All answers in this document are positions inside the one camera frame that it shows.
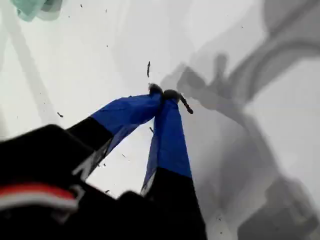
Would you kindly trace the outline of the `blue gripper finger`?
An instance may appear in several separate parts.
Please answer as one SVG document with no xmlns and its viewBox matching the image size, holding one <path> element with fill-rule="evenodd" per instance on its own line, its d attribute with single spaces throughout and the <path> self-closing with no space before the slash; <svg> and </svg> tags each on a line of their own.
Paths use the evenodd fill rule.
<svg viewBox="0 0 320 240">
<path fill-rule="evenodd" d="M 147 171 L 141 190 L 155 210 L 156 229 L 171 240 L 207 239 L 175 90 L 165 90 L 155 115 Z"/>
<path fill-rule="evenodd" d="M 155 117 L 163 103 L 163 90 L 149 84 L 148 94 L 121 97 L 100 108 L 67 131 L 93 150 L 72 174 L 85 180 L 101 161 L 137 127 Z"/>
</svg>

